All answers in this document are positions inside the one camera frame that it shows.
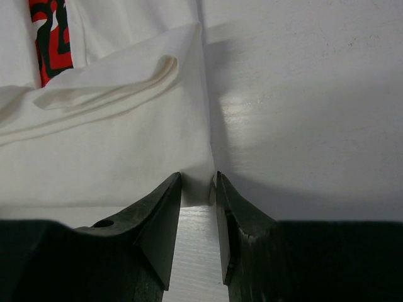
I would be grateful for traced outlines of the white printed t-shirt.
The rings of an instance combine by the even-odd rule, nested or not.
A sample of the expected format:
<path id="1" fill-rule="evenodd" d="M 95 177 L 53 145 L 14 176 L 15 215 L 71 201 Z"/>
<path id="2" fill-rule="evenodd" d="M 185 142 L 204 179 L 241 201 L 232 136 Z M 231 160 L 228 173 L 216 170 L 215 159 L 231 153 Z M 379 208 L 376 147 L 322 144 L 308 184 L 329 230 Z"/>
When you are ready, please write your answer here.
<path id="1" fill-rule="evenodd" d="M 215 171 L 195 1 L 1 2 L 1 205 L 123 206 Z"/>

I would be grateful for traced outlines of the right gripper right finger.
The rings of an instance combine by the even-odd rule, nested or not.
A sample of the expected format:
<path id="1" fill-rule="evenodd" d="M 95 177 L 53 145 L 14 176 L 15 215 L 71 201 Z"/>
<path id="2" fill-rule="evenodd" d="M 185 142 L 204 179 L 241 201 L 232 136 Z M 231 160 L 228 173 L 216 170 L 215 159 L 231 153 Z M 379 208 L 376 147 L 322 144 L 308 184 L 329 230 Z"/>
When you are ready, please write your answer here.
<path id="1" fill-rule="evenodd" d="M 216 205 L 231 301 L 402 300 L 402 223 L 274 220 L 223 173 Z"/>

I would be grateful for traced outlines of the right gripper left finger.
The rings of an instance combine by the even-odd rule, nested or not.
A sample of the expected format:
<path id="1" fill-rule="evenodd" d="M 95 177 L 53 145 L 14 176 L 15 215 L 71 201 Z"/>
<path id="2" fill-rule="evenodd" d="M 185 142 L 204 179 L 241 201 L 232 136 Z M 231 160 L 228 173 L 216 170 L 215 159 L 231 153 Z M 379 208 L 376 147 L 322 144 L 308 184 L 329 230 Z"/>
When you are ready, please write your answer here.
<path id="1" fill-rule="evenodd" d="M 169 289 L 181 174 L 93 226 L 1 222 L 2 301 L 161 301 Z"/>

